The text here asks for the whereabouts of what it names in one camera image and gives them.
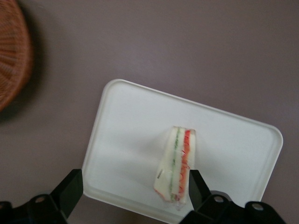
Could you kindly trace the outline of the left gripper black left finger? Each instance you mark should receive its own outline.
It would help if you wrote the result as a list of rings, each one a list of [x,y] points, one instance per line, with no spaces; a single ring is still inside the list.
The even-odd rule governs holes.
[[[40,194],[19,207],[0,202],[2,224],[66,224],[83,195],[81,169],[73,169],[50,194]]]

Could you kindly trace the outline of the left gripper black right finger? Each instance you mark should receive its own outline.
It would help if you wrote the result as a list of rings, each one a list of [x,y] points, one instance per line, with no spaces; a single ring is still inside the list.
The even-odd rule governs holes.
[[[282,217],[263,202],[236,205],[222,194],[213,194],[200,172],[189,172],[189,197],[193,206],[182,224],[284,224]]]

